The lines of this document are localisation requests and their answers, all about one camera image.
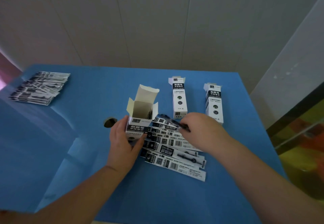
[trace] qr code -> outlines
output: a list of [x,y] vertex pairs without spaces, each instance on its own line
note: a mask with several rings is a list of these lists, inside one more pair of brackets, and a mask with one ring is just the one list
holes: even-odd
[[163,159],[162,158],[158,158],[156,160],[156,164],[162,165]]
[[171,168],[171,169],[178,170],[178,165],[177,165],[176,163],[171,163],[170,168]]
[[176,140],[176,146],[182,146],[182,141]]

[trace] pile of refill packets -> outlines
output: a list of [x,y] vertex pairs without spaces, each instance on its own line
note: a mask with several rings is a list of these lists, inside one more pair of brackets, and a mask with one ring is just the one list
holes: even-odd
[[70,74],[68,73],[39,71],[17,87],[9,96],[9,99],[49,105],[60,93],[69,76]]
[[[169,83],[172,85],[173,118],[182,119],[188,113],[185,78],[174,76],[169,78]],[[223,124],[221,87],[206,83],[202,88],[206,91],[206,96],[202,97],[206,101],[206,115]],[[147,133],[140,154],[146,162],[205,181],[205,157],[179,132],[182,124],[166,115],[158,115],[158,103],[154,104],[158,92],[159,89],[140,85],[135,100],[129,98],[128,141],[134,144],[143,133]]]

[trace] blue tabletop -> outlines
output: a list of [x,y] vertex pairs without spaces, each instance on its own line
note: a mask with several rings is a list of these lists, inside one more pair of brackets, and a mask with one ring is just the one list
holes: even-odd
[[[7,97],[37,71],[71,73],[49,106]],[[159,113],[172,116],[168,78],[186,78],[188,111],[205,112],[204,83],[222,86],[226,131],[281,175],[279,158],[237,73],[33,65],[0,91],[0,209],[36,212],[98,171],[107,160],[108,117],[127,114],[139,84],[159,88]],[[117,223],[260,222],[226,170],[210,155],[206,181],[144,162],[133,169],[96,220]]]

